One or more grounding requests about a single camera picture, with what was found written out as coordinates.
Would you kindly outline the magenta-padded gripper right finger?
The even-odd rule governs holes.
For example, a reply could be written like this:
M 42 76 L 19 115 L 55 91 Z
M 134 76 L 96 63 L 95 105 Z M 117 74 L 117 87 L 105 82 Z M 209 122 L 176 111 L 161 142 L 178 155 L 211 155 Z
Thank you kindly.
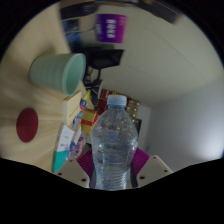
M 140 188 L 172 173 L 173 171 L 157 155 L 149 156 L 137 149 L 130 171 L 131 186 Z

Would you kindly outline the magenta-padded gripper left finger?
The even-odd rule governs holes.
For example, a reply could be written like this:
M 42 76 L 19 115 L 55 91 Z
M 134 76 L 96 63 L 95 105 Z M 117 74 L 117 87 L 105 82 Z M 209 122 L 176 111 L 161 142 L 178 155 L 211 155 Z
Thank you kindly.
M 89 149 L 77 159 L 66 161 L 56 175 L 84 188 L 95 188 L 95 170 L 92 150 Z

